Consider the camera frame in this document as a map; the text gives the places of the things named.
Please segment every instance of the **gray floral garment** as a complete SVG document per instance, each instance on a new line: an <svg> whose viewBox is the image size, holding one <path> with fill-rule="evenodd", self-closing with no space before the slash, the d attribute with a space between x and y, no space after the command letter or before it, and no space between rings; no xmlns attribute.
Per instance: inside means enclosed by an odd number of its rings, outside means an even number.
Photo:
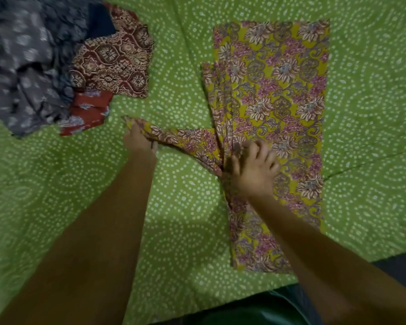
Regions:
<svg viewBox="0 0 406 325"><path fill-rule="evenodd" d="M15 136L69 116L69 67L91 2L100 0L0 0L0 120Z"/></svg>

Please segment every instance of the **green bedsheet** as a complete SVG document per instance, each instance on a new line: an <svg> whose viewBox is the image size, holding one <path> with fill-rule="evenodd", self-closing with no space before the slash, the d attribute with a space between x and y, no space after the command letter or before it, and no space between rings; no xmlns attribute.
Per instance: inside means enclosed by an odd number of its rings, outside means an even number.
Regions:
<svg viewBox="0 0 406 325"><path fill-rule="evenodd" d="M134 10L155 39L149 97L114 97L108 123L72 137L50 126L16 140L0 124L0 311L124 163L122 114L211 125L200 63L213 60L212 27L233 19L330 18L327 234L367 260L406 252L406 0L109 1ZM126 324L296 281L233 270L217 178L169 147L158 159Z"/></svg>

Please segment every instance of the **person's left hand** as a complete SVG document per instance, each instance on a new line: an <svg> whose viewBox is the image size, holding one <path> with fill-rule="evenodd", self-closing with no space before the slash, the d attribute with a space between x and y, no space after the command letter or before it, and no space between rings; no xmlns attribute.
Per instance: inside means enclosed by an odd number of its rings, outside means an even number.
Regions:
<svg viewBox="0 0 406 325"><path fill-rule="evenodd" d="M132 122L131 129L127 129L123 136L123 145L131 157L144 156L156 161L157 141L149 141L141 133L138 124Z"/></svg>

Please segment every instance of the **person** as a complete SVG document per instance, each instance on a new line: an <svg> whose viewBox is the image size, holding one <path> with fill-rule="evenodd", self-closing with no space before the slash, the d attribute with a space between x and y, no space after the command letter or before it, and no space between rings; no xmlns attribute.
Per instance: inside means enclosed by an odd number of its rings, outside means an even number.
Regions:
<svg viewBox="0 0 406 325"><path fill-rule="evenodd" d="M0 325L123 321L157 162L134 125L128 161L111 185L54 242L0 315ZM325 324L406 324L406 288L294 216L272 195L280 165L264 141L248 142L233 178L290 261Z"/></svg>

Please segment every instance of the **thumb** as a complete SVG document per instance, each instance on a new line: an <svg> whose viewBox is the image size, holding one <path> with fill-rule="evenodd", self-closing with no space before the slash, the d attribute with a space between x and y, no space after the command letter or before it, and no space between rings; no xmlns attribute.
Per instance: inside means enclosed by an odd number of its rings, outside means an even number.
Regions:
<svg viewBox="0 0 406 325"><path fill-rule="evenodd" d="M233 175L240 176L241 175L241 167L239 165L239 160L236 155L232 155L232 165L233 165Z"/></svg>

